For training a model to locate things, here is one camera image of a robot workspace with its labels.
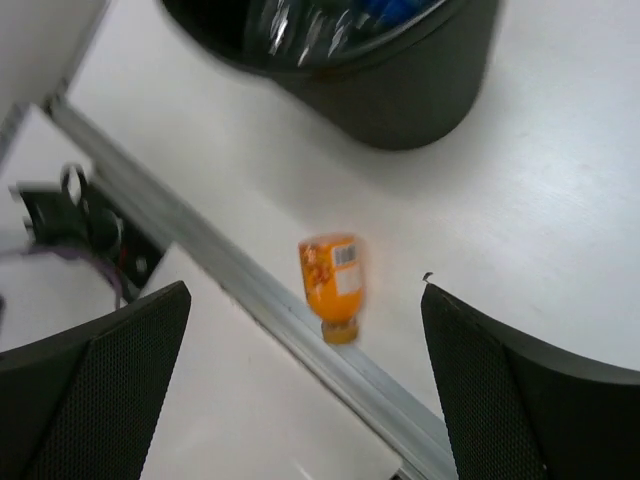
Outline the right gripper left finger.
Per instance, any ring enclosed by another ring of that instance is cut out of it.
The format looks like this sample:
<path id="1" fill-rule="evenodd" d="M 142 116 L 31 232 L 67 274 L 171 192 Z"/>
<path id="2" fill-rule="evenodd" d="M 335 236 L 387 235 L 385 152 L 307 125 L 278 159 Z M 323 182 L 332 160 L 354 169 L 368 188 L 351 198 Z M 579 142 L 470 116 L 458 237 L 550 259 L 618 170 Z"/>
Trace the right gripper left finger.
<path id="1" fill-rule="evenodd" d="M 3 352 L 2 478 L 139 478 L 190 307 L 177 281 Z"/>

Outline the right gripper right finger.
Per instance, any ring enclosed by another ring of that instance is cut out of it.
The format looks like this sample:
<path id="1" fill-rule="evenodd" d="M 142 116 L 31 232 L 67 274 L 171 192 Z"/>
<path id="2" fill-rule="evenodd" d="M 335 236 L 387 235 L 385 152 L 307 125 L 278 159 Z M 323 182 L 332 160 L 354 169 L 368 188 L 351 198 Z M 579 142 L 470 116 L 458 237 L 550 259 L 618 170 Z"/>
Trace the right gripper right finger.
<path id="1" fill-rule="evenodd" d="M 426 285 L 421 313 L 461 479 L 636 479 L 639 374 Z"/>

